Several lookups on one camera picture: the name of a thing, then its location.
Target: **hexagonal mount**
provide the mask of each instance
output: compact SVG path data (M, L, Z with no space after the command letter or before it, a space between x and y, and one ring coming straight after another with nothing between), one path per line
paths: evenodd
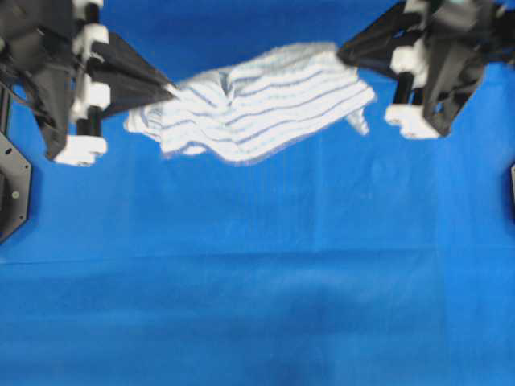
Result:
M10 95L0 89L0 244L21 227L28 217L31 164L6 137Z

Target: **blue table cloth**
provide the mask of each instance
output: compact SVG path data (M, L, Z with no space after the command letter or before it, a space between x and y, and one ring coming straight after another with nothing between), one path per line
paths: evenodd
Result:
M391 1L109 0L103 22L172 80L288 43L343 43ZM105 125L89 169L43 159L0 246L0 384L515 384L515 72L491 66L453 134L346 123L251 167L162 159Z

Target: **black metal plate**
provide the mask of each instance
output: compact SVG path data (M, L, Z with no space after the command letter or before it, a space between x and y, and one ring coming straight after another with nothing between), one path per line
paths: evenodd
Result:
M6 177L6 197L2 207L0 244L27 221L31 192L31 164L0 133L0 173Z

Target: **white plastic bracket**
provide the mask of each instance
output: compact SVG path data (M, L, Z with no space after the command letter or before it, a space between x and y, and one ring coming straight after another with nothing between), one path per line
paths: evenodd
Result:
M417 40L413 47L398 47L393 52L390 67L397 74L411 72L414 76L413 88L424 87L429 74L429 54L423 39Z
M91 47L95 42L109 44L108 29L101 24L84 26L84 30L77 36L73 44L73 51L76 55L82 56L84 67L92 57ZM79 79L76 84L76 97L71 111L71 118L74 123L79 119L88 117L89 107L100 107L104 110L110 104L110 87L107 84L93 82L91 77L83 72L82 79Z
M102 137L68 135L66 147L54 161L70 166L91 166L107 149L107 141Z
M441 137L424 118L422 106L391 105L386 110L385 120L392 126L401 126L401 135L406 139Z

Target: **towel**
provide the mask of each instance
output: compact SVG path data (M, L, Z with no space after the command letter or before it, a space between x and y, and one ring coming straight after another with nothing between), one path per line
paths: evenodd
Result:
M346 118L365 135L374 91L340 62L332 43L280 47L237 66L168 86L172 101L135 109L126 130L166 157L209 152L252 165Z

